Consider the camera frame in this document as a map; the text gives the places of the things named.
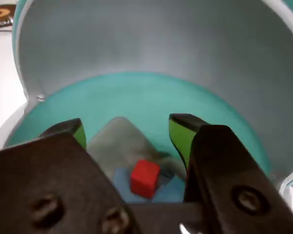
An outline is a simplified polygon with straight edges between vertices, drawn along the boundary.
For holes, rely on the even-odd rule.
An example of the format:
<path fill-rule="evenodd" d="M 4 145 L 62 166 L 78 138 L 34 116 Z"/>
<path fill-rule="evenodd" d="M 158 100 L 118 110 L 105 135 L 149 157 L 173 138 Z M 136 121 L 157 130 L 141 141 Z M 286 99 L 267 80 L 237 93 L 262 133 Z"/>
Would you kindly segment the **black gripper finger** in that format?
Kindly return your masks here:
<path fill-rule="evenodd" d="M 199 202 L 211 234 L 293 234 L 293 213 L 232 129 L 170 114 L 187 168 L 184 202 Z"/>
<path fill-rule="evenodd" d="M 0 150 L 0 234 L 134 234 L 131 211 L 86 152 L 80 119 Z"/>

